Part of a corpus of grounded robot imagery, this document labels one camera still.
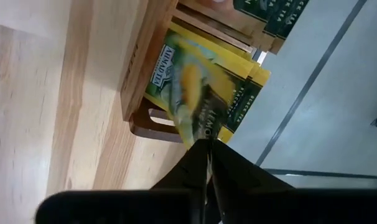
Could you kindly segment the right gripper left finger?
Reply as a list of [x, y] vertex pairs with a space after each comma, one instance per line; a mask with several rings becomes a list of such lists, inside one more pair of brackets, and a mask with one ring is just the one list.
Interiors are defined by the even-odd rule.
[[199, 139], [152, 189], [200, 189], [207, 183], [210, 139]]

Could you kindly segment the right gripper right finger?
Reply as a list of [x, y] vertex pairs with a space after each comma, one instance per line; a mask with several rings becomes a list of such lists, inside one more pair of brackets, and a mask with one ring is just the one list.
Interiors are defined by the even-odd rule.
[[293, 186], [253, 164], [225, 143], [212, 141], [212, 172], [219, 188], [287, 190]]

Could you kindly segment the brown wooden tea box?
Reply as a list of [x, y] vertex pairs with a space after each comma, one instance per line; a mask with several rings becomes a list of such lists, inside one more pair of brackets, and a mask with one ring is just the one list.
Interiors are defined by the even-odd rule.
[[249, 53], [257, 48], [276, 54], [285, 40], [264, 32], [268, 22], [243, 13], [219, 15], [194, 0], [141, 0], [129, 40], [126, 74], [122, 80], [123, 120], [129, 123], [131, 132], [137, 136], [181, 142], [173, 126], [151, 119], [166, 118], [167, 115], [143, 97], [171, 22], [190, 25]]

